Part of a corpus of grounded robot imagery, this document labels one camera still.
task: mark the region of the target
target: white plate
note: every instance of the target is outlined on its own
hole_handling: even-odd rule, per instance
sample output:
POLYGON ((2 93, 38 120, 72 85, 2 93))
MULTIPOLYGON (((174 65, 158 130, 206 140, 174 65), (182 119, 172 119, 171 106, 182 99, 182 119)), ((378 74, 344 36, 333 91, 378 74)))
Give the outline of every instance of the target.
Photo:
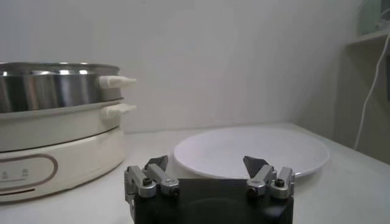
POLYGON ((277 171, 290 167, 302 177, 320 169, 329 151, 301 132, 262 126, 208 131, 187 138, 174 151, 184 168, 210 178, 248 178, 244 156, 265 159, 277 171))

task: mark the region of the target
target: white table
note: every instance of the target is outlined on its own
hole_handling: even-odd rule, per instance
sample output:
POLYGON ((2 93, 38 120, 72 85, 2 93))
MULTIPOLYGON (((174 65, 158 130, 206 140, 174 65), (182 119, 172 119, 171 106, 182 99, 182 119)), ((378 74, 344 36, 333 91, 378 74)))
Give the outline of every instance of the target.
MULTIPOLYGON (((331 158, 320 172, 297 180, 294 223, 390 223, 389 165, 293 124, 271 126, 302 131, 330 148, 331 158)), ((151 157, 170 154, 179 141, 204 131, 126 135, 127 159, 118 168, 70 191, 39 200, 1 205, 0 223, 132 223, 129 206, 124 201, 125 167, 143 166, 151 157)), ((169 163, 167 171, 177 177, 195 177, 173 163, 169 163)))

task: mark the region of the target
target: screw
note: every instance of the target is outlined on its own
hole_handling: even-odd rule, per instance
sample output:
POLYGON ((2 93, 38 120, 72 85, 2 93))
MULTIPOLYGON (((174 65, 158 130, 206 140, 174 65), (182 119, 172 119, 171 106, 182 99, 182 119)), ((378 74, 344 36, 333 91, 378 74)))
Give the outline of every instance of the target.
POLYGON ((246 195, 249 199, 256 199, 258 197, 257 190, 252 187, 248 189, 246 195))
POLYGON ((142 180, 142 185, 143 186, 148 186, 150 184, 152 184, 152 180, 150 178, 147 177, 147 178, 142 180))
POLYGON ((285 186, 285 181, 282 179, 276 179, 275 180, 275 186, 277 187, 284 187, 285 186))
POLYGON ((171 190, 169 190, 169 193, 172 197, 177 198, 180 195, 180 188, 172 188, 171 190))

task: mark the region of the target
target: white cable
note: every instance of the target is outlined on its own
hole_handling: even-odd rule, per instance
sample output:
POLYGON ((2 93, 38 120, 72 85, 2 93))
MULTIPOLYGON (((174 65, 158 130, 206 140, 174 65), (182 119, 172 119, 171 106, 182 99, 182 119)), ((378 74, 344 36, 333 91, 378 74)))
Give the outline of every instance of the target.
POLYGON ((384 16, 386 13, 390 12, 390 8, 386 9, 385 11, 383 11, 381 14, 380 14, 380 18, 382 18, 382 16, 384 16))
POLYGON ((380 63, 382 62, 383 57, 385 56, 386 51, 388 49, 389 40, 390 40, 390 33, 388 34, 388 37, 386 38, 385 46, 383 47, 382 54, 380 55, 380 58, 379 58, 379 60, 377 62, 377 67, 375 68, 375 77, 374 77, 374 80, 372 81, 371 89, 368 92, 366 100, 364 101, 364 104, 363 104, 363 110, 361 112, 361 118, 360 118, 360 125, 359 125, 358 135, 356 137, 355 146, 353 147, 353 149, 355 149, 357 151, 360 151, 360 150, 358 150, 358 146, 359 146, 361 131, 363 129, 364 117, 366 116, 367 103, 368 103, 369 99, 371 98, 371 95, 372 95, 372 93, 374 91, 375 85, 377 84, 377 80, 378 80, 378 76, 379 76, 380 63))

